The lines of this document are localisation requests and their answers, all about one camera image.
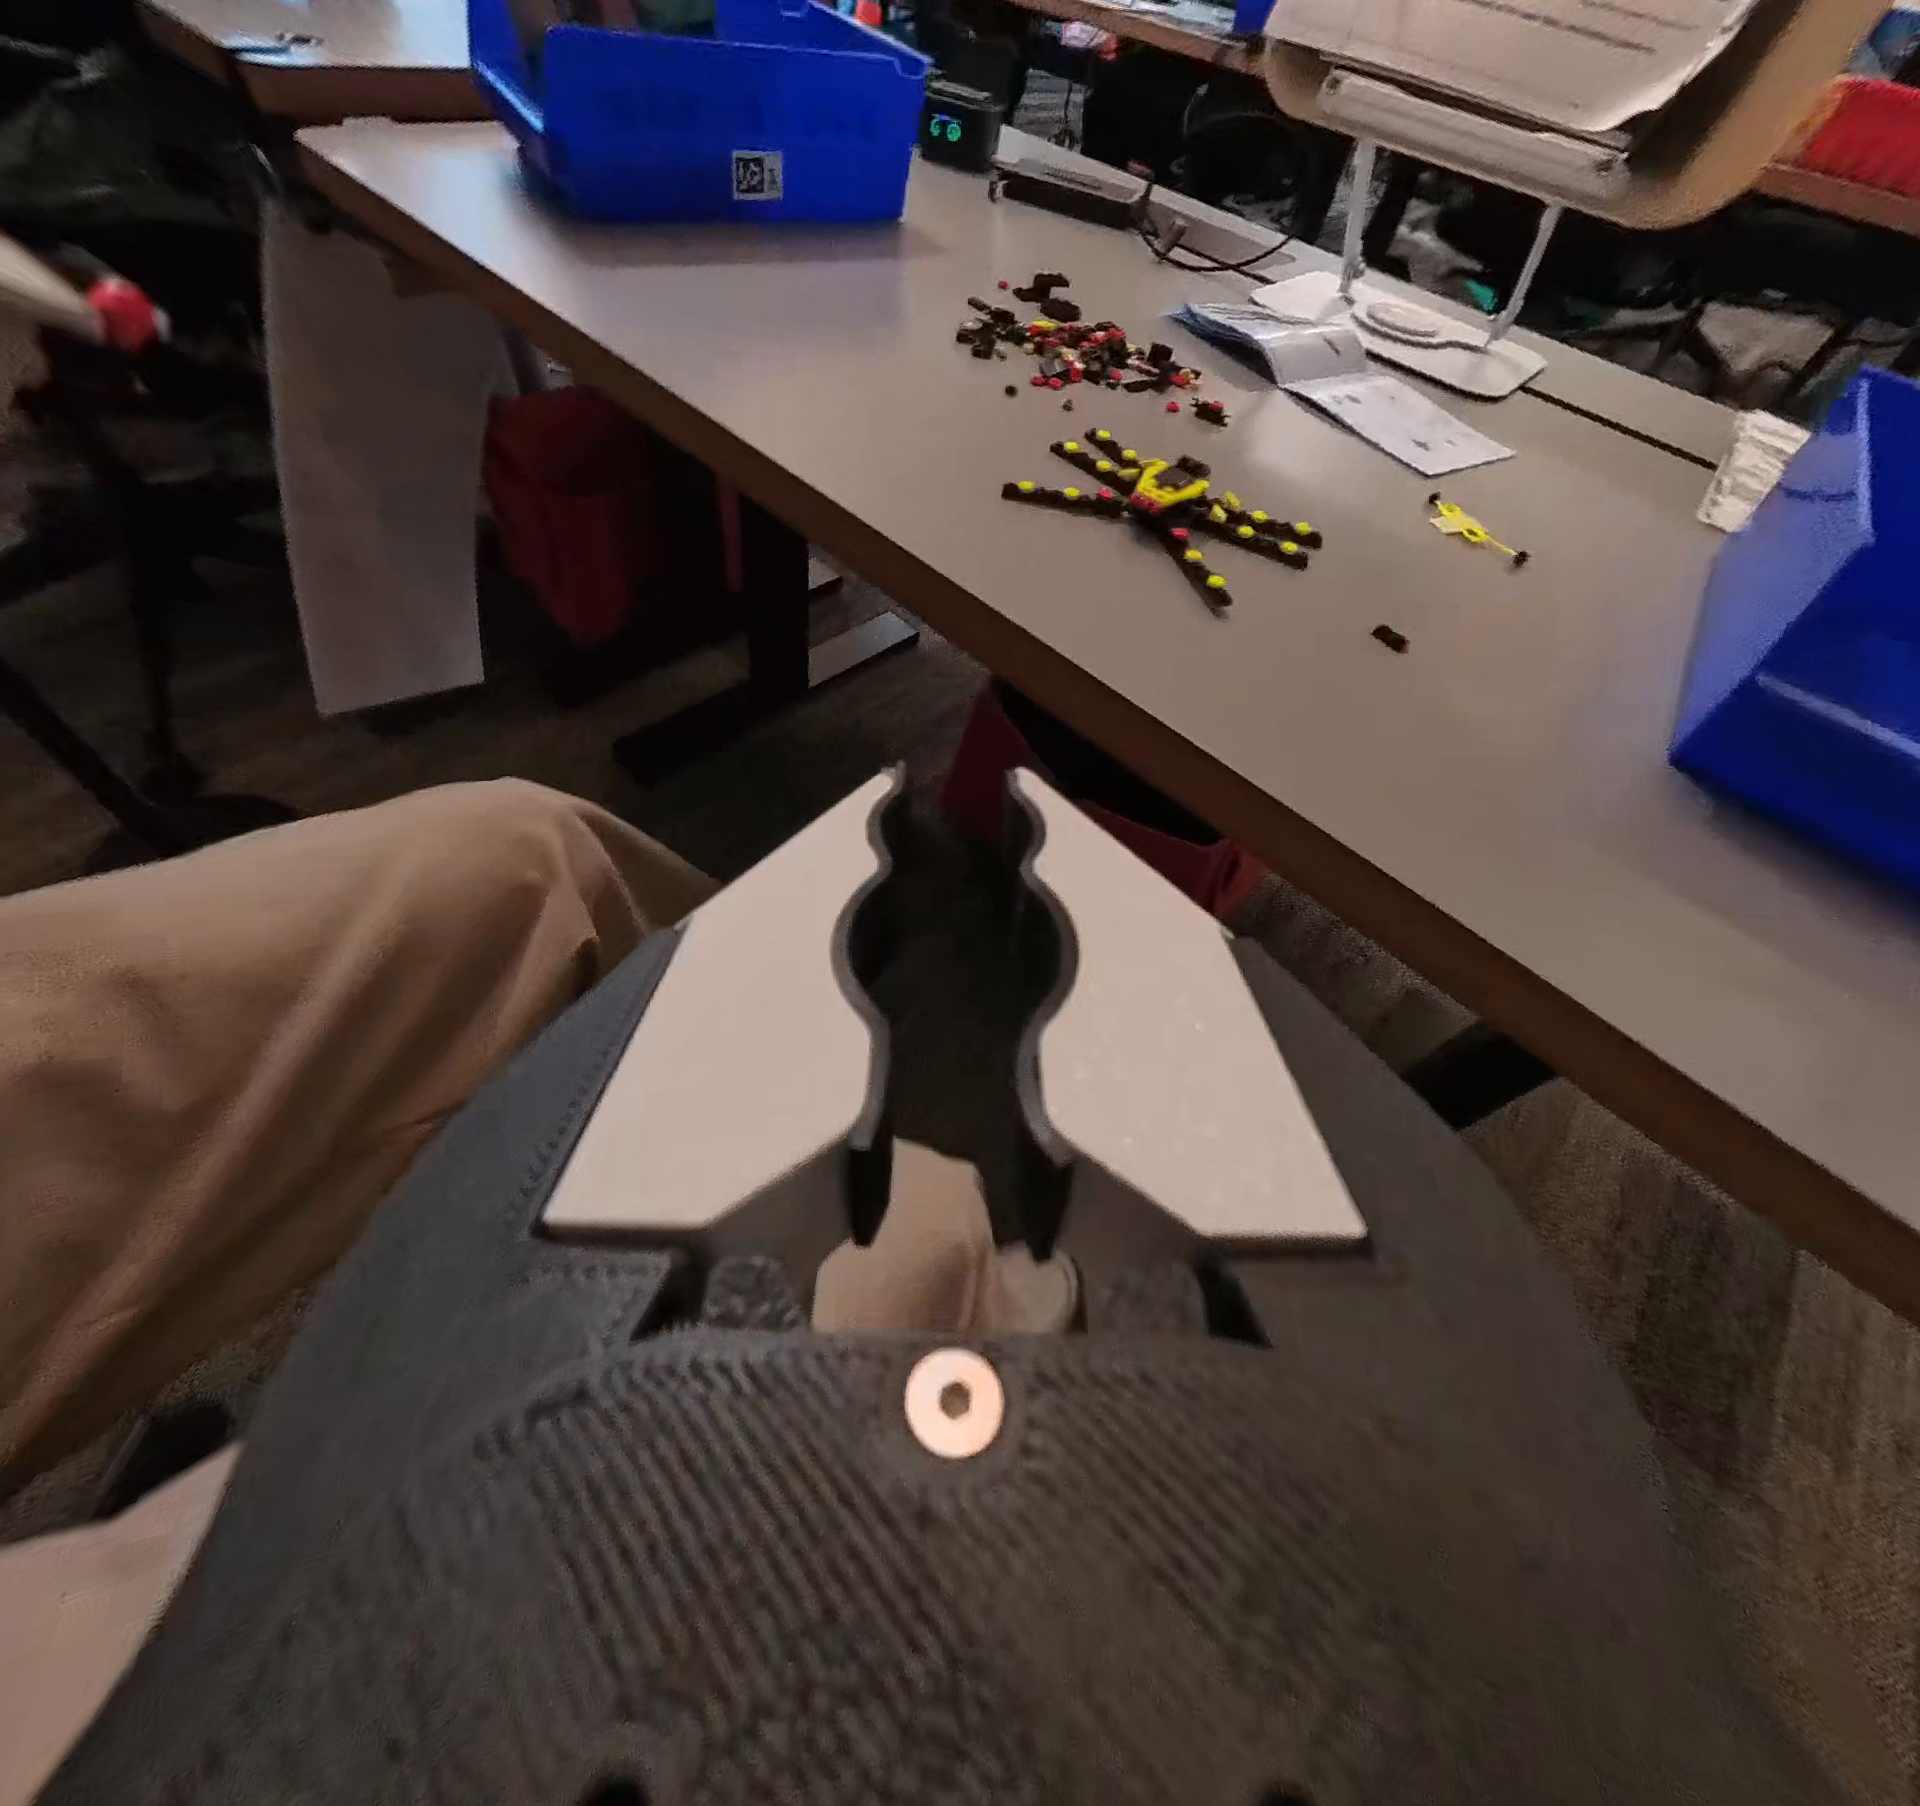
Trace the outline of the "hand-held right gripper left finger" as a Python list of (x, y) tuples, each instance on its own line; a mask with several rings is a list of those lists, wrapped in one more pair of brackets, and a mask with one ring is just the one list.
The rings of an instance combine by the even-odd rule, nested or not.
[(760, 1258), (810, 1294), (855, 1233), (849, 1183), (889, 1164), (887, 1031), (855, 939), (903, 791), (903, 767), (876, 772), (671, 934), (545, 1235)]

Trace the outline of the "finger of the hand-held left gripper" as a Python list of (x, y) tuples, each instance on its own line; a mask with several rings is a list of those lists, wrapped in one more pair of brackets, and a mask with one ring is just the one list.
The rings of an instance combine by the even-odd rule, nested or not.
[(100, 312), (70, 282), (1, 235), (1, 324), (21, 330), (62, 330), (76, 339), (105, 339)]

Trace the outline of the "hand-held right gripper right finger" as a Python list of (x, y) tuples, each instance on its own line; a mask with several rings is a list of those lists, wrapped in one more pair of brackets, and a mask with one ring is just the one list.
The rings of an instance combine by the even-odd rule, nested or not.
[(1361, 1263), (1362, 1217), (1249, 962), (1066, 794), (1005, 785), (1017, 1212), (1088, 1303), (1168, 1268)]

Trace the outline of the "black yellow lego spider model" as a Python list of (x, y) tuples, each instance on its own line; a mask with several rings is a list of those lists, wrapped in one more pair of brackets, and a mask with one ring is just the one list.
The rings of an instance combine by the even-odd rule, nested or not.
[(1284, 520), (1217, 488), (1212, 469), (1189, 453), (1141, 453), (1109, 429), (1054, 441), (1051, 453), (1074, 475), (1068, 482), (1007, 479), (1001, 501), (1125, 527), (1171, 562), (1212, 619), (1230, 611), (1235, 593), (1214, 571), (1209, 546), (1235, 547), (1284, 571), (1308, 571), (1325, 546), (1317, 527)]

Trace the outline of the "pile of lego pieces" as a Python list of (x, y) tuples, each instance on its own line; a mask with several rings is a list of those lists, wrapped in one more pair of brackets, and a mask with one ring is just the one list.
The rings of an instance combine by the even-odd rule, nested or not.
[(1038, 392), (1074, 386), (1153, 395), (1167, 407), (1217, 411), (1203, 368), (1161, 339), (1136, 339), (1116, 321), (1085, 316), (1066, 275), (1038, 271), (967, 298), (954, 344), (973, 357), (1012, 365)]

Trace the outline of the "lego instruction booklet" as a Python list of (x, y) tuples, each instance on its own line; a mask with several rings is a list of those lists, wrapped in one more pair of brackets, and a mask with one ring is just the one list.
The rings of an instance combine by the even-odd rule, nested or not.
[(1184, 304), (1171, 312), (1212, 348), (1259, 365), (1289, 399), (1422, 476), (1460, 475), (1515, 456), (1373, 361), (1349, 319), (1287, 321), (1262, 305)]

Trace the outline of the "black office chair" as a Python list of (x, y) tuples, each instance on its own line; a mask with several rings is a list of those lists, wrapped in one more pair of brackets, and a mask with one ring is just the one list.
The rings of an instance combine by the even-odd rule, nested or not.
[(271, 473), (160, 475), (135, 465), (124, 431), (222, 420), (261, 425), (261, 368), (238, 356), (260, 335), (258, 146), (229, 103), (153, 58), (3, 39), (1, 233), (78, 291), (119, 275), (160, 305), (172, 337), (145, 354), (100, 339), (3, 327), (3, 426), (24, 422), (80, 475), (74, 495), (28, 497), (3, 546), (3, 603), (90, 568), (122, 582), (141, 691), (136, 776), (119, 770), (3, 657), (3, 725), (58, 765), (107, 817), (82, 868), (105, 873), (278, 826), (275, 800), (211, 792), (180, 749), (175, 610), (204, 597), (204, 562), (284, 571)]

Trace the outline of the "white hanging sheet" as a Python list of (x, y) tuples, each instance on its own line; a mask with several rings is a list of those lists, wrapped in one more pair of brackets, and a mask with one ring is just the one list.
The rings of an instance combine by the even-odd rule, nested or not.
[(507, 351), (492, 315), (402, 282), (396, 256), (260, 218), (260, 304), (284, 551), (324, 717), (485, 678), (477, 523)]

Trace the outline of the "black table leg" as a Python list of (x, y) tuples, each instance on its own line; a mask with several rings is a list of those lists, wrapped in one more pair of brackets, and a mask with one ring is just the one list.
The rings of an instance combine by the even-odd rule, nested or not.
[(718, 756), (804, 697), (920, 644), (920, 629), (894, 610), (812, 641), (806, 543), (751, 497), (737, 497), (731, 514), (740, 554), (745, 675), (727, 688), (613, 741), (613, 764), (640, 786)]

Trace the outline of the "person's tan trousers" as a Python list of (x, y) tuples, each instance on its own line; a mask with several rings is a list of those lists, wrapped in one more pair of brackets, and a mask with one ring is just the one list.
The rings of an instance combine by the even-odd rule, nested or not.
[(286, 1312), (515, 1050), (714, 893), (495, 779), (3, 898), (3, 1491)]

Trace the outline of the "red fabric storage box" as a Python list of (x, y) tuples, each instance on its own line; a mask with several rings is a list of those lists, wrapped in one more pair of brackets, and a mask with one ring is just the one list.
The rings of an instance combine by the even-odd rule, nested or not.
[(581, 651), (714, 633), (737, 608), (718, 475), (588, 387), (492, 399), (482, 490), (507, 572)]

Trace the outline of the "blue labelled storage bin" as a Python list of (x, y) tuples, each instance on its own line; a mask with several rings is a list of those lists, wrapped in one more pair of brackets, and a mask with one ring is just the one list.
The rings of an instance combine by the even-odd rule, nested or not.
[(884, 225), (904, 210), (931, 65), (810, 0), (760, 41), (583, 25), (526, 52), (468, 0), (468, 52), (532, 182), (612, 225)]

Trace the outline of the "clear plastic bag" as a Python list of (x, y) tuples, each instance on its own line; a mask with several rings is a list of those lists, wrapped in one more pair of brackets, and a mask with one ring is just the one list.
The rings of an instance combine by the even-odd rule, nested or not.
[(1741, 412), (1732, 441), (1698, 507), (1699, 524), (1724, 535), (1738, 533), (1810, 439), (1811, 431), (1788, 419), (1762, 411)]

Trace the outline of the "flat black device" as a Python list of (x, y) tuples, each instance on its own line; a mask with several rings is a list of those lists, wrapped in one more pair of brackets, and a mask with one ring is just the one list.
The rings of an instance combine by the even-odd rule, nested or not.
[(987, 195), (996, 205), (1044, 210), (1109, 232), (1138, 232), (1153, 199), (1153, 184), (1141, 180), (1098, 180), (1048, 161), (1014, 159), (994, 167)]

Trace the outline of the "black charging case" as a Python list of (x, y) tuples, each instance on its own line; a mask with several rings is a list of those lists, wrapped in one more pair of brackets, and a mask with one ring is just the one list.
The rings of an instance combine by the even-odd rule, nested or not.
[(940, 72), (929, 76), (915, 142), (920, 161), (970, 174), (991, 171), (1005, 113), (999, 93)]

